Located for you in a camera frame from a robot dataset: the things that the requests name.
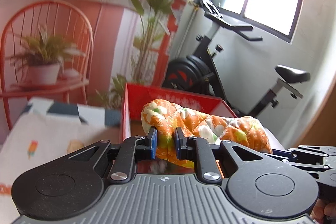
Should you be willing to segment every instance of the bike seat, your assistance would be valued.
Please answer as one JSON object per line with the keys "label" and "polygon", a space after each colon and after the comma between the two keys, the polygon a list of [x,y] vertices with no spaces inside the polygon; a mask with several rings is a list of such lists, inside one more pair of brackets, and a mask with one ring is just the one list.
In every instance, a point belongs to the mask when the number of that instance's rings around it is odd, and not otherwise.
{"label": "bike seat", "polygon": [[275,71],[288,83],[302,83],[310,80],[310,73],[304,70],[293,69],[277,65]]}

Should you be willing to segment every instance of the metal screw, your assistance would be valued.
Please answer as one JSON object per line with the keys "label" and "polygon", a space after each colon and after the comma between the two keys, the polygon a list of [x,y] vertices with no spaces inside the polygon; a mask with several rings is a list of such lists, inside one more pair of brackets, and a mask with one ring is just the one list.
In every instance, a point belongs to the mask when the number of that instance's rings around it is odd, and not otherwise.
{"label": "metal screw", "polygon": [[117,181],[125,180],[126,178],[127,178],[127,175],[123,172],[115,172],[111,175],[111,179],[117,180]]}
{"label": "metal screw", "polygon": [[206,180],[217,180],[219,179],[221,176],[217,173],[214,172],[207,172],[203,175],[203,178],[205,178]]}

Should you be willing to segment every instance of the potted plant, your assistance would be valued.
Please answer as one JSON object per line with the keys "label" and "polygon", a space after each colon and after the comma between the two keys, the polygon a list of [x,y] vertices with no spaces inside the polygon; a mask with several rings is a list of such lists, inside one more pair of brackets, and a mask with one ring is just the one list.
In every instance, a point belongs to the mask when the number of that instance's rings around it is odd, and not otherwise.
{"label": "potted plant", "polygon": [[24,52],[7,57],[18,64],[18,69],[28,67],[31,82],[35,85],[52,85],[57,81],[59,69],[74,55],[84,55],[75,43],[66,41],[61,35],[48,36],[42,25],[38,25],[38,37],[23,37]]}

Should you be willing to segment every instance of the white flower pot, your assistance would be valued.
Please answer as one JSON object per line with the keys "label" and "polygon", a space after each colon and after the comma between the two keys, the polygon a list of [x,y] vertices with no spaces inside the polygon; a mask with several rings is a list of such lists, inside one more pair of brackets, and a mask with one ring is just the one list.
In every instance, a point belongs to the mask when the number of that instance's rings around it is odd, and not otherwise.
{"label": "white flower pot", "polygon": [[31,82],[35,85],[52,85],[57,81],[59,63],[29,67]]}

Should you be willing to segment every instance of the circular cap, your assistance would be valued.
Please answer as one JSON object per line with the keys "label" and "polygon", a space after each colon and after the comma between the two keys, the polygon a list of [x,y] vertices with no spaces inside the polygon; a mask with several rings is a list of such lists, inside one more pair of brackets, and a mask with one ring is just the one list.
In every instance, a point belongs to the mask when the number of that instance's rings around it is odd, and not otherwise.
{"label": "circular cap", "polygon": [[214,172],[207,172],[203,175],[206,180],[218,180],[221,176]]}
{"label": "circular cap", "polygon": [[336,181],[336,173],[330,175],[331,180]]}
{"label": "circular cap", "polygon": [[36,190],[46,196],[60,196],[69,193],[75,186],[72,177],[62,174],[53,174],[40,178],[36,184]]}
{"label": "circular cap", "polygon": [[316,180],[307,172],[266,156],[238,161],[225,191],[239,208],[268,219],[308,213],[319,195]]}
{"label": "circular cap", "polygon": [[271,196],[288,195],[295,188],[294,181],[281,174],[263,175],[257,178],[255,185],[260,192]]}
{"label": "circular cap", "polygon": [[125,180],[126,178],[127,178],[127,175],[123,172],[115,172],[111,175],[111,179],[117,180],[117,181]]}

